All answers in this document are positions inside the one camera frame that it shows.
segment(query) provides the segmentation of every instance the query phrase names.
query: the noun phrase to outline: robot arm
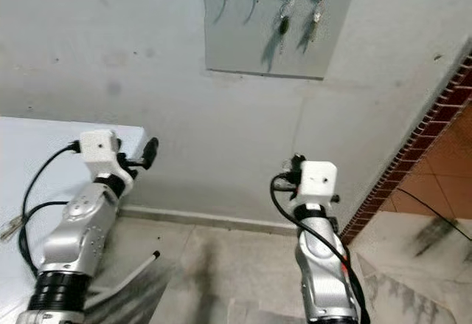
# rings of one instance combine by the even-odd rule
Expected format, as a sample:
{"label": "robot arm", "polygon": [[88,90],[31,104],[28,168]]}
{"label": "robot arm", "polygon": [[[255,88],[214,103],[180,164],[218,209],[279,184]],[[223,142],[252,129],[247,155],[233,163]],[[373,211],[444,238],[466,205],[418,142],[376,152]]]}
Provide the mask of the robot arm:
{"label": "robot arm", "polygon": [[17,324],[83,323],[86,292],[117,217],[119,200],[131,191],[137,175],[129,167],[149,168],[157,147],[157,139],[151,139],[140,165],[119,153],[113,131],[80,135],[80,152],[93,182],[66,205],[61,223],[47,238],[35,293]]}
{"label": "robot arm", "polygon": [[[354,299],[358,299],[360,285],[357,278],[351,281],[355,274],[350,266],[344,265],[348,263],[345,260],[347,254],[336,234],[336,219],[328,218],[325,210],[332,201],[339,200],[334,194],[336,173],[336,166],[331,162],[311,162],[306,161],[303,156],[295,156],[291,160],[291,169],[280,174],[280,179],[293,187],[271,185],[272,196],[277,190],[293,192],[288,205],[291,215],[284,211],[282,214],[299,226],[295,258],[302,273],[302,296],[307,323],[358,323]],[[363,295],[358,302],[362,307],[361,323],[369,323]]]}

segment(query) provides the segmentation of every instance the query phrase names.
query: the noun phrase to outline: gray wall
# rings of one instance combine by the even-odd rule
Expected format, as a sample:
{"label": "gray wall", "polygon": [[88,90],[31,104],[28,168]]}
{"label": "gray wall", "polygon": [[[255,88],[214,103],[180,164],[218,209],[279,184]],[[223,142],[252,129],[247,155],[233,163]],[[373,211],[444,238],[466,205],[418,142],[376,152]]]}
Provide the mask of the gray wall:
{"label": "gray wall", "polygon": [[471,3],[352,0],[309,81],[206,71],[203,0],[0,0],[0,113],[144,126],[162,144],[131,201],[163,209],[280,221],[281,161],[330,160],[344,225],[471,33]]}

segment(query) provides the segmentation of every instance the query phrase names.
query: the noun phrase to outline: baseboard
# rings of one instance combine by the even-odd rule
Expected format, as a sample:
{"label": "baseboard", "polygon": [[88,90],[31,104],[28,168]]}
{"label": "baseboard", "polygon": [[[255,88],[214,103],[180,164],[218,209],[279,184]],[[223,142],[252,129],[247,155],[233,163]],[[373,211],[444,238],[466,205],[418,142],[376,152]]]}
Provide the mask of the baseboard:
{"label": "baseboard", "polygon": [[119,215],[124,217],[151,219],[181,224],[228,228],[232,230],[248,230],[280,235],[296,235],[296,227],[291,224],[276,222],[253,221],[251,219],[207,215],[205,213],[158,210],[128,204],[122,206]]}

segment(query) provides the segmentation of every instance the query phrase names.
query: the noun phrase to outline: white table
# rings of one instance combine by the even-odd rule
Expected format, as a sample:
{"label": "white table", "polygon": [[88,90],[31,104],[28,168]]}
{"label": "white table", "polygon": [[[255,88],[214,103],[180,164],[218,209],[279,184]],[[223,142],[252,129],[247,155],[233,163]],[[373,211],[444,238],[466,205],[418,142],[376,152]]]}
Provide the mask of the white table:
{"label": "white table", "polygon": [[[80,132],[111,128],[122,140],[121,151],[139,156],[146,141],[143,128],[94,123],[0,117],[0,224],[21,212],[27,185],[42,164]],[[86,182],[89,171],[79,154],[61,154],[41,174],[29,197],[29,208],[45,201],[68,201]],[[33,261],[41,263],[45,237],[56,227],[63,206],[50,206],[36,213],[28,223]],[[14,323],[26,308],[35,285],[18,252],[18,233],[8,243],[0,243],[0,323]]]}

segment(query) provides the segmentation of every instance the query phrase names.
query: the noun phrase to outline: black wire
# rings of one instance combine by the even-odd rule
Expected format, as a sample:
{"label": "black wire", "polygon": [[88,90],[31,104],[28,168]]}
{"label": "black wire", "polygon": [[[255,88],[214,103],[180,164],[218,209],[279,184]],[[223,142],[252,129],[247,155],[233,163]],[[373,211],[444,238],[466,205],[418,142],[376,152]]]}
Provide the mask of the black wire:
{"label": "black wire", "polygon": [[23,259],[26,261],[29,269],[31,270],[32,274],[37,277],[38,276],[38,269],[34,265],[31,259],[30,248],[28,244],[28,236],[27,236],[27,223],[31,219],[32,215],[38,212],[40,209],[52,206],[53,204],[68,204],[68,201],[50,201],[44,202],[43,204],[39,204],[38,206],[33,207],[28,213],[22,218],[22,225],[20,228],[20,233],[18,234],[18,248],[20,249],[20,254]]}
{"label": "black wire", "polygon": [[447,224],[449,224],[451,227],[453,227],[457,232],[459,232],[460,234],[464,235],[465,238],[467,238],[469,241],[472,241],[472,238],[469,237],[467,234],[465,234],[463,231],[461,231],[459,228],[456,227],[456,225],[454,223],[452,223],[451,221],[449,221],[446,217],[444,217],[443,215],[441,215],[439,212],[437,212],[435,209],[433,209],[431,206],[429,206],[428,204],[426,204],[424,201],[421,201],[418,197],[416,197],[415,195],[412,195],[411,193],[409,193],[408,191],[402,189],[402,188],[397,188],[397,190],[401,191],[402,193],[405,193],[406,195],[410,196],[411,198],[415,199],[416,201],[420,202],[423,206],[427,207],[428,209],[430,209],[430,211],[432,211],[436,216],[438,216],[439,218],[441,218],[444,222],[446,222]]}
{"label": "black wire", "polygon": [[48,160],[45,161],[45,163],[39,168],[38,172],[33,176],[30,184],[28,185],[28,188],[26,192],[24,193],[23,197],[23,204],[21,205],[21,222],[23,223],[22,227],[22,233],[23,236],[18,238],[18,246],[20,247],[20,253],[21,256],[23,256],[23,259],[27,262],[28,267],[31,269],[31,272],[34,274],[34,276],[37,275],[38,269],[36,268],[35,264],[32,262],[31,259],[31,252],[30,252],[30,245],[28,244],[28,237],[27,237],[27,229],[24,226],[27,223],[27,202],[28,202],[28,197],[30,196],[31,189],[36,183],[36,180],[38,180],[38,177],[41,175],[41,173],[46,169],[46,167],[51,163],[55,158],[57,158],[60,154],[66,151],[76,151],[78,149],[78,142],[74,141],[72,144],[67,145],[64,148],[61,148],[59,151],[54,153]]}
{"label": "black wire", "polygon": [[365,302],[365,297],[364,293],[362,291],[361,283],[359,282],[359,279],[357,275],[355,274],[353,268],[351,267],[350,264],[350,253],[349,250],[343,245],[344,251],[346,252],[347,257],[345,258],[338,250],[325,238],[323,238],[318,232],[307,226],[306,224],[300,222],[290,214],[288,214],[283,207],[280,205],[280,203],[277,200],[277,197],[275,196],[275,186],[274,183],[277,179],[284,178],[288,175],[288,173],[280,173],[274,176],[271,180],[271,186],[270,186],[270,193],[271,193],[271,200],[274,203],[275,207],[277,210],[284,216],[286,219],[288,219],[290,222],[295,224],[297,227],[305,230],[306,232],[310,233],[312,236],[317,238],[319,241],[321,241],[338,259],[341,261],[341,263],[346,267],[347,269],[347,274],[349,275],[349,279],[351,282],[351,287],[353,288],[354,296],[359,304],[359,307],[361,309],[361,324],[370,324],[370,317],[369,313],[367,312],[366,308],[366,302]]}

